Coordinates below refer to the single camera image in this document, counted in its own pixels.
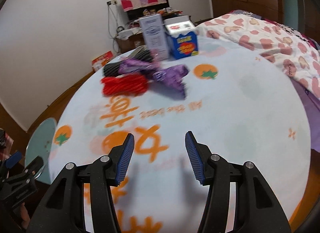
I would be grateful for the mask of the person's left hand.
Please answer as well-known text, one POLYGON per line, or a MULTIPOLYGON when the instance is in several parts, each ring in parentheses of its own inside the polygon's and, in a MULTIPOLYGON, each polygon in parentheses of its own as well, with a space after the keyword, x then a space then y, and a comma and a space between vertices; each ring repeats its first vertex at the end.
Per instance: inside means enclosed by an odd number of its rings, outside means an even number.
POLYGON ((24 229, 26 229, 30 223, 30 217, 25 207, 25 203, 20 205, 20 217, 22 219, 21 225, 24 229))

